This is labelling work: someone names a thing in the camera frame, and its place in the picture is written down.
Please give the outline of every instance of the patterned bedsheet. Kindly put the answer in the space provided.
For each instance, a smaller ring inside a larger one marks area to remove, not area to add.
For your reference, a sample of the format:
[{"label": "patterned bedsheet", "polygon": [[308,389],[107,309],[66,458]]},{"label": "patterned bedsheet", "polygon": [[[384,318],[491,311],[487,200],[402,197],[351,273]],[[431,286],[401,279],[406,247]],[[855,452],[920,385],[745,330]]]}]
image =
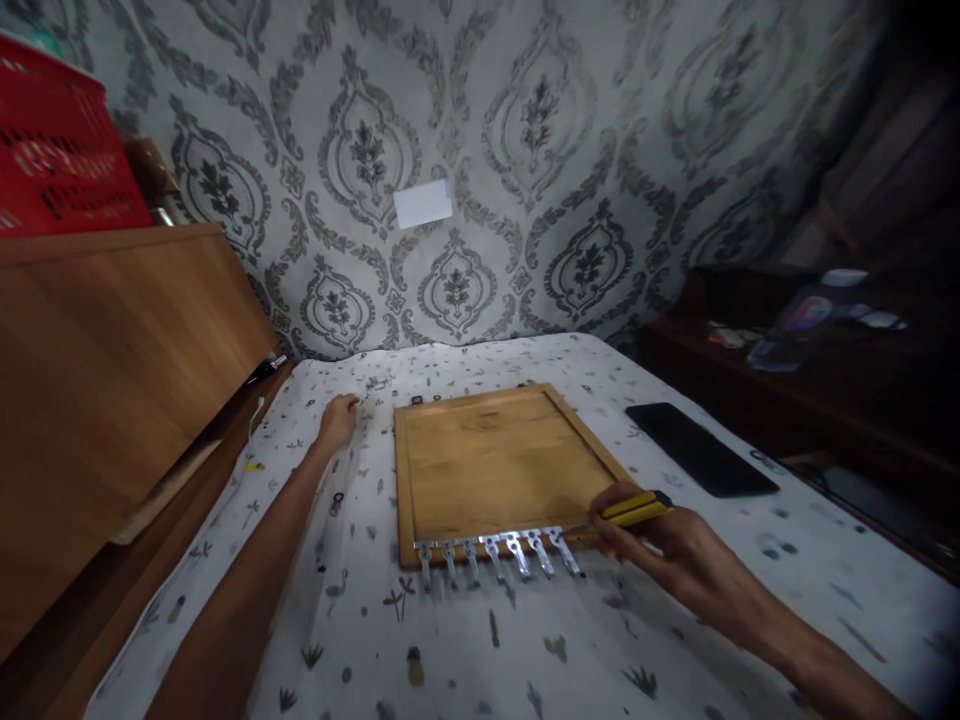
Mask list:
[{"label": "patterned bedsheet", "polygon": [[[425,594],[419,573],[400,570],[394,407],[531,381],[552,383],[638,483],[700,512],[787,605],[914,710],[934,713],[957,671],[956,589],[602,341],[570,334],[298,365],[87,717],[144,715],[206,599],[316,437],[326,402],[342,392],[363,397],[359,427],[327,469],[251,718],[806,717],[779,674],[635,568],[596,552],[577,554],[585,580],[560,570],[523,585],[509,562],[503,587],[483,563],[479,589],[452,590],[438,569]],[[701,490],[623,414],[657,401],[703,423],[781,492],[720,500]]]}]

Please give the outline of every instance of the red crate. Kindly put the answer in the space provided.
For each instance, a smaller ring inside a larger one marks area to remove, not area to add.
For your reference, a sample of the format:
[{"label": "red crate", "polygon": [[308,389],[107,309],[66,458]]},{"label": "red crate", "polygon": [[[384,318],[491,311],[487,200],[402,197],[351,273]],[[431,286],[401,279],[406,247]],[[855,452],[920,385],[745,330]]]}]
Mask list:
[{"label": "red crate", "polygon": [[152,224],[103,85],[0,35],[0,239]]}]

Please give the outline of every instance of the black smartphone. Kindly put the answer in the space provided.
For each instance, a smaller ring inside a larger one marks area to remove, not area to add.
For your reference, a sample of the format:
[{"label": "black smartphone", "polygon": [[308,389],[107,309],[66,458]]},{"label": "black smartphone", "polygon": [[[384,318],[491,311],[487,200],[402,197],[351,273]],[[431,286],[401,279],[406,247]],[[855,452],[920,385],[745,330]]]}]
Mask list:
[{"label": "black smartphone", "polygon": [[768,495],[780,487],[670,403],[633,405],[627,415],[714,497]]}]

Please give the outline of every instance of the person's right hand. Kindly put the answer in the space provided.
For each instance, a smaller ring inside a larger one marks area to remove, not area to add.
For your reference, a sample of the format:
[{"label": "person's right hand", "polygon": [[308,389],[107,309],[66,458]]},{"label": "person's right hand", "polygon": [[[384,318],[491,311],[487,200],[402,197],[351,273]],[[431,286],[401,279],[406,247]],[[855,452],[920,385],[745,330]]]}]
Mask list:
[{"label": "person's right hand", "polygon": [[[610,505],[643,492],[633,483],[612,485],[590,503],[600,549],[610,558],[629,560],[664,590],[740,647],[773,661],[788,636],[802,625],[697,513],[678,507],[647,520],[641,537],[600,517]],[[658,555],[644,541],[658,548]]]}]

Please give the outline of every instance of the wall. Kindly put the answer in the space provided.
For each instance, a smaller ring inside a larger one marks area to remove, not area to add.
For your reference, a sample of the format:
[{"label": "wall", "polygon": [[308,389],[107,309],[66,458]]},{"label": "wall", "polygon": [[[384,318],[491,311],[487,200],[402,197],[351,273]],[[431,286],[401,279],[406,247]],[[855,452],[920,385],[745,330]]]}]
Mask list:
[{"label": "wall", "polygon": [[[783,236],[883,30],[855,0],[41,6],[288,347],[329,358],[622,342],[690,266]],[[442,177],[454,217],[397,229],[392,193]]]}]

